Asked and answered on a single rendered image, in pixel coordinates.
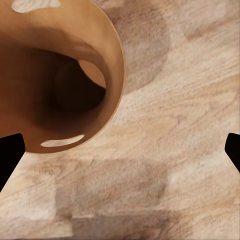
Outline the trash can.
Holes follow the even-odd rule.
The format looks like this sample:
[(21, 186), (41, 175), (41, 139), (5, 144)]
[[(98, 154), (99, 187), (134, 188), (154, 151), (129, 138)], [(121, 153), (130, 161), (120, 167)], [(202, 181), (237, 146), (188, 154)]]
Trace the trash can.
[(0, 139), (21, 133), (32, 155), (74, 150), (104, 130), (121, 103), (120, 36), (93, 0), (28, 12), (14, 11), (14, 1), (0, 0)]

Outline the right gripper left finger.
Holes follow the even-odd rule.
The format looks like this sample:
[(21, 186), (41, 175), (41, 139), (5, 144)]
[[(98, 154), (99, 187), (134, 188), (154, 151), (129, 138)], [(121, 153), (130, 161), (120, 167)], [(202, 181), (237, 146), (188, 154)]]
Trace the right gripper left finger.
[(0, 192), (25, 152), (21, 133), (0, 138)]

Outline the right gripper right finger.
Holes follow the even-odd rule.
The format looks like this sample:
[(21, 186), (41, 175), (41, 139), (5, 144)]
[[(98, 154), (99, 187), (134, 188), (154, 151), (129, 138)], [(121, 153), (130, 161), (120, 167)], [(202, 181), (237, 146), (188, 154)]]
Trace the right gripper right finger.
[(224, 150), (240, 172), (240, 134), (229, 133)]

